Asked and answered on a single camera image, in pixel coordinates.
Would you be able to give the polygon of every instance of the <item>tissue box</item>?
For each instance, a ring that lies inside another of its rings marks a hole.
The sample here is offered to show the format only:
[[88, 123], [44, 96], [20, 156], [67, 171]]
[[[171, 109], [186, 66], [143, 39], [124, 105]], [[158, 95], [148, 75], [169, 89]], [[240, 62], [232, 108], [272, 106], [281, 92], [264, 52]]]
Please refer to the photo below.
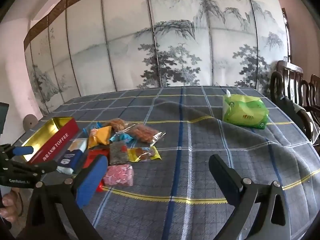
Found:
[[269, 110], [260, 98], [231, 95], [223, 96], [222, 103], [223, 121], [231, 124], [265, 129], [268, 121]]

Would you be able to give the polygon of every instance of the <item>pink wall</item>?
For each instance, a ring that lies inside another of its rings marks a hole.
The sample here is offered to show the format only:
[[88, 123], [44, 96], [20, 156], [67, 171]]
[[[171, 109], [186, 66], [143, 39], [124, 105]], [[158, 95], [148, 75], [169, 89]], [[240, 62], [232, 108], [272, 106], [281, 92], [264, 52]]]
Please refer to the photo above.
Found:
[[320, 30], [301, 0], [279, 0], [285, 8], [291, 35], [292, 63], [301, 67], [308, 82], [320, 76]]

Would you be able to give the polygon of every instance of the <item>blue checkered tablecloth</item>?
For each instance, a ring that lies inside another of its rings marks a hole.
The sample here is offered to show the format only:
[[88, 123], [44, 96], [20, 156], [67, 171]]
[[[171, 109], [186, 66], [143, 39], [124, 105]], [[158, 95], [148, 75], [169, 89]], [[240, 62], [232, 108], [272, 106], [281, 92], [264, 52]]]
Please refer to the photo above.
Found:
[[[223, 122], [226, 89], [231, 94], [260, 97], [270, 111], [266, 129]], [[106, 240], [212, 240], [233, 211], [209, 172], [212, 154], [219, 154], [241, 177], [262, 184], [281, 183], [292, 239], [306, 231], [320, 208], [319, 156], [299, 128], [251, 88], [166, 87], [74, 98], [44, 117], [18, 145], [55, 116], [73, 116], [81, 130], [120, 117], [167, 132], [165, 139], [156, 143], [162, 160], [133, 163], [132, 187], [106, 188], [83, 208]], [[130, 147], [140, 145], [134, 141]], [[54, 173], [44, 181], [61, 183], [64, 179], [63, 174]], [[255, 204], [242, 239], [257, 210]]]

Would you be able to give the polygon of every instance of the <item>yellow snack bag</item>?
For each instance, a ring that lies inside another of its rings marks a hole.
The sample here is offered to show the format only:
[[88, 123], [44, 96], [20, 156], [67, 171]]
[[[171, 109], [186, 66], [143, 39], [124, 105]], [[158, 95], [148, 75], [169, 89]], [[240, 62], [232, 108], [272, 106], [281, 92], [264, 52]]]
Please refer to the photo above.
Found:
[[98, 142], [96, 139], [97, 131], [98, 131], [98, 129], [96, 129], [96, 128], [91, 129], [90, 134], [89, 134], [89, 139], [88, 139], [88, 149], [98, 145]]
[[161, 156], [154, 146], [128, 149], [128, 156], [130, 162], [143, 162], [154, 159], [161, 160]]
[[96, 133], [97, 142], [102, 143], [104, 145], [108, 145], [109, 139], [111, 136], [111, 129], [112, 129], [111, 126], [105, 126], [105, 127], [99, 128]]

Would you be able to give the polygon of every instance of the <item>pink candy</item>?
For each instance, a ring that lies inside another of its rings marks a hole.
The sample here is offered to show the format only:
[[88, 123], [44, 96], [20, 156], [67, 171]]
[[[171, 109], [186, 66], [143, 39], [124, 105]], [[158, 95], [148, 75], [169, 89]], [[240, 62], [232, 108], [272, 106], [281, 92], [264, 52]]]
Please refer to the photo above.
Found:
[[103, 182], [107, 186], [133, 185], [133, 168], [130, 164], [108, 166], [108, 171], [103, 178]]

